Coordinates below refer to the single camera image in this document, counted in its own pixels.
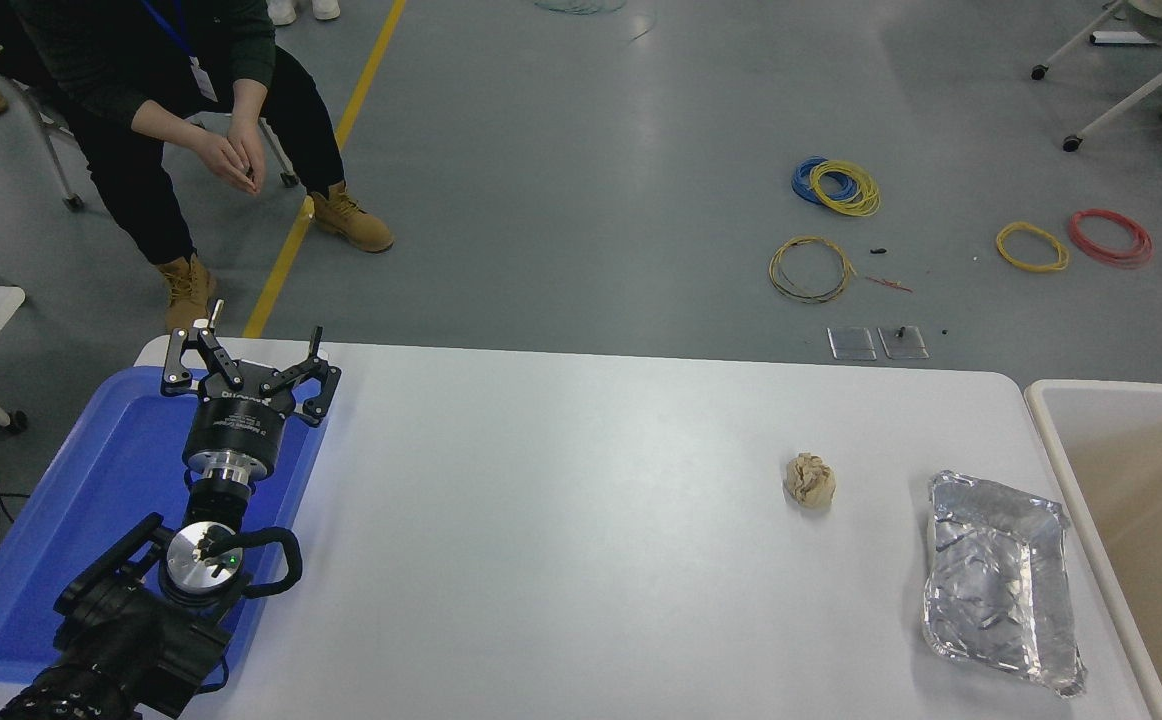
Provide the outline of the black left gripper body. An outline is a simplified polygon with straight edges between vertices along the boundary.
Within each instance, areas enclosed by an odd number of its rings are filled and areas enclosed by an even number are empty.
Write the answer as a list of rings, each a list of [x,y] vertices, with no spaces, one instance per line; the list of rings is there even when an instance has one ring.
[[[223,375],[211,374],[198,383],[198,396],[184,465],[206,473],[211,459],[232,454],[249,471],[275,471],[285,423],[294,411],[290,389],[264,397],[258,383],[230,389]]]

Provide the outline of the person's right hand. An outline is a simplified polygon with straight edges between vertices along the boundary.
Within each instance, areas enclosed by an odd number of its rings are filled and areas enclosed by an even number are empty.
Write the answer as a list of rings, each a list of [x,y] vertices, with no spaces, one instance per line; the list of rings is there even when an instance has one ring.
[[[194,129],[198,129],[198,134],[191,142],[191,149],[196,152],[198,159],[205,167],[220,181],[234,187],[234,190],[256,195],[258,186],[246,151],[235,146],[225,136],[215,135],[203,128]]]

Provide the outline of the person's left hand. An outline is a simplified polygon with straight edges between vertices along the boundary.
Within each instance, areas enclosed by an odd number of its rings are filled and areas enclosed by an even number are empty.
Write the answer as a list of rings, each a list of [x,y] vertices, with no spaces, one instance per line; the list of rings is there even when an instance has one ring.
[[[229,145],[225,163],[232,172],[230,178],[235,186],[249,195],[257,195],[267,174],[267,154],[258,129],[258,118],[235,113],[225,131],[225,142]]]

